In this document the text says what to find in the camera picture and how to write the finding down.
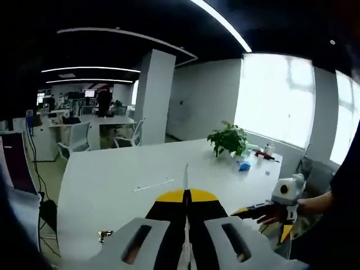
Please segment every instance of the green plant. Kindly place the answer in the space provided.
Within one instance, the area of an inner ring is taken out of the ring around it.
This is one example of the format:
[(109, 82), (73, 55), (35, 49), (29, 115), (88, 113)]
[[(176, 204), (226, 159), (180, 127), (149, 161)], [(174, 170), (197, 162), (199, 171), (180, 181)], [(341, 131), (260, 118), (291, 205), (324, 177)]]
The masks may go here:
[(223, 124), (226, 125), (223, 130), (214, 130), (215, 133), (208, 135), (208, 141), (211, 141), (211, 145), (215, 144), (214, 153), (216, 157), (225, 149), (240, 156), (248, 143), (244, 130), (226, 121), (223, 121)]

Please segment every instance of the hand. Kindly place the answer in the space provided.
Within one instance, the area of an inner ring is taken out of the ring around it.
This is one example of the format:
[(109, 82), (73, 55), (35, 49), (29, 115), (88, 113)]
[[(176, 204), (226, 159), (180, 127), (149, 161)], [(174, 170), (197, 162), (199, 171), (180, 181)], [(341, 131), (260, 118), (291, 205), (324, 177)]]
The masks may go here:
[(275, 222), (283, 222), (287, 218), (286, 206), (278, 204), (276, 207), (272, 208), (266, 215), (262, 216), (257, 220), (257, 223), (263, 223), (264, 225), (269, 225)]

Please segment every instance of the window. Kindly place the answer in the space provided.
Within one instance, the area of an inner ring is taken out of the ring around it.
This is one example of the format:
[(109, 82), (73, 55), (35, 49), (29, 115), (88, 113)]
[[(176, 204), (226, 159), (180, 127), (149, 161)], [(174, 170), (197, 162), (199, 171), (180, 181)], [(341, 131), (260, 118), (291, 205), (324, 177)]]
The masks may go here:
[(37, 105), (39, 105), (39, 103), (43, 103), (44, 97), (45, 97), (45, 93), (38, 93)]
[(134, 88), (133, 88), (133, 96), (131, 98), (131, 105), (135, 105), (136, 104), (136, 97), (137, 97), (137, 87), (139, 85), (139, 80), (137, 80), (136, 82), (134, 82)]
[(305, 148), (313, 123), (314, 89), (309, 60), (244, 55), (235, 123), (247, 131)]
[(341, 165), (347, 156), (360, 119), (360, 86), (350, 77), (336, 72), (339, 113), (330, 160)]

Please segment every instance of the black ceiling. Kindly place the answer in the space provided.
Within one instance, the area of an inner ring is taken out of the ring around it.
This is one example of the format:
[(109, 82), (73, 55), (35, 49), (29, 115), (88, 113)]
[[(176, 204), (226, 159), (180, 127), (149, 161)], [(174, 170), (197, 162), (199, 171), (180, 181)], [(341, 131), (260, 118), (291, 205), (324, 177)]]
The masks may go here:
[[(323, 68), (336, 68), (347, 74), (353, 64), (358, 65), (355, 46), (327, 5), (307, 0), (289, 4), (266, 0), (206, 2), (234, 26), (253, 52), (300, 56)], [(27, 8), (22, 10), (28, 21), (20, 32), (28, 39), (31, 34), (42, 38), (39, 50), (43, 57), (42, 70), (69, 66), (140, 69), (143, 56), (152, 48), (176, 55), (177, 65), (193, 59), (189, 65), (234, 59), (245, 52), (217, 20), (190, 0), (98, 1), (95, 4), (66, 1)], [(196, 57), (145, 38), (110, 31), (57, 33), (69, 28), (119, 28), (167, 42)], [(41, 83), (59, 80), (59, 74), (66, 73), (73, 73), (76, 78), (138, 78), (137, 73), (123, 71), (68, 70), (42, 73)]]

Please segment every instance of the sleeve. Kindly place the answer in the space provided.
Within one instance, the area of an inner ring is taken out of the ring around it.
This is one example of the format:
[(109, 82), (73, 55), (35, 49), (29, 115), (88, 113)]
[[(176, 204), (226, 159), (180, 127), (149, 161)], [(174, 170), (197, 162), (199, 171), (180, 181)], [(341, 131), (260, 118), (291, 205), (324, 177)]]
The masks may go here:
[(360, 129), (358, 127), (348, 154), (330, 182), (331, 193), (335, 198), (349, 201), (359, 194), (360, 182)]

